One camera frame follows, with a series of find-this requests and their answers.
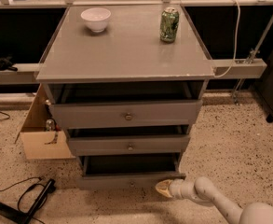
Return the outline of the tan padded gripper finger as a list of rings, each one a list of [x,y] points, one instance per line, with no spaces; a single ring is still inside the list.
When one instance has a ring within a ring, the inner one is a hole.
[[[166,179],[166,180],[160,181],[155,185],[155,189],[161,195],[163,195],[167,198],[171,198],[172,197],[171,192],[170,192],[171,183],[172,183],[171,179]]]

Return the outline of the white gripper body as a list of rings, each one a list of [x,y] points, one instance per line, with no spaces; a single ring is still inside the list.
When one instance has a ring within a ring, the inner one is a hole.
[[[169,187],[170,194],[175,199],[193,200],[196,197],[194,183],[182,179],[174,179]]]

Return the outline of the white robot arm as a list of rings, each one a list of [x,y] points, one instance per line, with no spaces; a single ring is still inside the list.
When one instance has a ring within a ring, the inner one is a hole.
[[[200,205],[213,205],[228,224],[273,224],[273,207],[266,203],[250,203],[240,208],[229,200],[209,178],[166,179],[156,184],[156,190],[168,198],[187,199]]]

